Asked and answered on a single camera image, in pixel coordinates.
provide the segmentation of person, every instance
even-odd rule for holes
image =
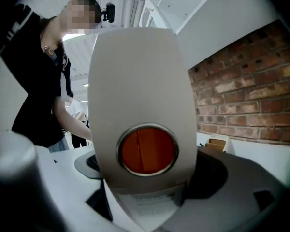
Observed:
[[[71,114],[77,120],[86,124],[86,116],[83,111],[83,108],[81,104],[76,99],[74,99],[73,93],[68,95],[68,103],[69,103],[69,106],[67,107],[68,113]],[[73,147],[75,149],[79,148],[80,145],[82,147],[87,146],[86,139],[78,137],[74,134],[71,134],[71,140],[72,140]]]
[[[91,140],[89,128],[65,109],[67,95],[72,93],[71,63],[61,39],[78,29],[95,28],[101,16],[95,0],[71,0],[50,19],[19,4],[6,26],[6,35],[0,37],[1,57],[28,94],[12,130],[50,152],[68,149],[62,128]]]

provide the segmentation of black pants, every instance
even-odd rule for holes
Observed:
[[[82,147],[87,146],[85,138],[81,138],[81,137],[71,134],[71,139],[72,139],[72,144],[73,144],[74,149],[79,148],[80,145]]]

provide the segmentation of white machine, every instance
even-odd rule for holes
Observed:
[[[181,62],[168,29],[97,37],[88,99],[99,178],[139,231],[248,230],[271,211],[284,187],[256,163],[196,146],[193,96]],[[0,186],[10,190],[8,202],[21,205],[41,231],[120,231],[97,213],[119,219],[105,200],[104,211],[95,208],[104,186],[75,169],[76,152],[64,152],[55,163],[46,149],[1,128]],[[85,189],[90,195],[80,198]],[[155,198],[165,197],[172,205],[157,209]],[[148,215],[154,208],[167,214],[160,223],[157,214]]]

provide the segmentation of man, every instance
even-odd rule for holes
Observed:
[[[81,104],[76,99],[74,99],[73,93],[68,95],[68,103],[69,103],[69,106],[67,107],[67,111],[69,112],[69,114],[71,114],[74,118],[81,121],[82,123],[86,123],[84,110]],[[72,133],[71,133],[71,140],[75,149],[79,148],[80,145],[82,147],[87,146],[86,139],[73,135]]]

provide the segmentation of white wall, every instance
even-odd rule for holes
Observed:
[[[205,145],[209,137],[209,134],[198,132],[197,145],[200,146],[200,143]],[[289,184],[290,146],[261,144],[235,139],[231,139],[231,141],[237,156],[258,163],[284,185]]]
[[[202,0],[160,0],[158,8],[176,32]]]
[[[177,31],[186,69],[275,21],[269,0],[206,0]]]

